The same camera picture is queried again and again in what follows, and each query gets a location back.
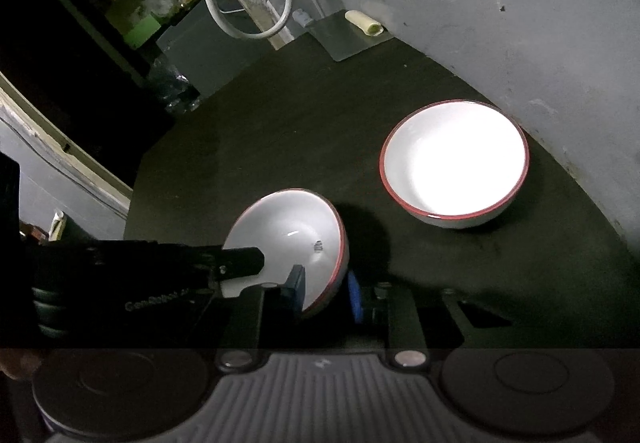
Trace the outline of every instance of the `white bowl with red rim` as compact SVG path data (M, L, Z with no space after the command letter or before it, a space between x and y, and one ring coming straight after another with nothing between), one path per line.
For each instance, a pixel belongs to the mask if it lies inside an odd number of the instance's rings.
M471 100L432 103L386 138L380 177L387 192L425 223L482 225L513 201L529 169L522 129L494 106Z
M256 284L284 284L295 264L305 267L303 315L311 316L337 292L349 262L349 243L334 206L304 188L269 194L249 206L223 248L256 246L264 254L258 275L222 282L222 295L237 297Z

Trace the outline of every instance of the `black round disc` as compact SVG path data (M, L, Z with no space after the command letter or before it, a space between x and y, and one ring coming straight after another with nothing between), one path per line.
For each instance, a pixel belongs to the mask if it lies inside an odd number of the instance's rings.
M204 360L189 349L60 349L34 376L33 395L65 433L129 441L194 414L207 381Z
M526 436L585 427L607 408L614 388L607 364L586 349L456 349L441 384L469 418Z

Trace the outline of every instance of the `wall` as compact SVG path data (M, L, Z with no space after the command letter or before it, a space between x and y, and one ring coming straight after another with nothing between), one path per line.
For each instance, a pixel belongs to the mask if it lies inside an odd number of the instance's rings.
M514 116L640 255L640 0L324 1L381 20Z

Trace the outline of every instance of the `white bowl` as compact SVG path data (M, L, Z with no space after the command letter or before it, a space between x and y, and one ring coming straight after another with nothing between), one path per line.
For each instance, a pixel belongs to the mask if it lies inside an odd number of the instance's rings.
M433 103L386 138L380 177L412 216L443 228L482 225L513 201L529 169L524 133L495 107Z
M222 295L237 297L255 284L284 284L294 264L305 267L303 313L318 312L336 293L349 260L342 220L322 196L290 188L256 201L231 228L223 248L257 246L264 254L258 275L222 282Z

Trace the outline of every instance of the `black tabletop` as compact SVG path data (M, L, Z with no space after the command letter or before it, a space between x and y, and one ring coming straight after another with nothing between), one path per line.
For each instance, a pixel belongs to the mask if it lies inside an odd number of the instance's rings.
M302 187L327 197L366 282L401 279L428 300L454 288L572 344L635 344L640 279L620 238L572 177L531 137L513 204L469 230L424 224L378 174L383 141L440 100L486 102L397 39L336 63L311 36L269 54L181 119L144 157L125 236L221 244L259 198Z

